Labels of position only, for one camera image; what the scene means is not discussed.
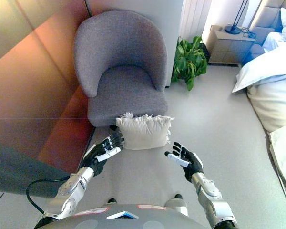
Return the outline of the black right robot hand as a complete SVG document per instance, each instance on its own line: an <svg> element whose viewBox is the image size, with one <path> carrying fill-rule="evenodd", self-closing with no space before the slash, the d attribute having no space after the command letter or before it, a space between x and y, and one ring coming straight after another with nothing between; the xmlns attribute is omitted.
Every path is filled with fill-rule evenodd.
<svg viewBox="0 0 286 229"><path fill-rule="evenodd" d="M184 176L190 183L192 182L193 174L203 173L203 163L196 153L189 151L178 142L174 142L172 152L166 151L164 155L183 168Z"/></svg>

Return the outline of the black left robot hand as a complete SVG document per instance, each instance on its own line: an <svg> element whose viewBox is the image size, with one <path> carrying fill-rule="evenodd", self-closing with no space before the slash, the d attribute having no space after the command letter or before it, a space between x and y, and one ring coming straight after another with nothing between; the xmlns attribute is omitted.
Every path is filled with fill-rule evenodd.
<svg viewBox="0 0 286 229"><path fill-rule="evenodd" d="M94 171L93 176L99 175L107 160L121 152L124 137L120 132L114 132L99 144L94 144L84 155L80 167L89 167Z"/></svg>

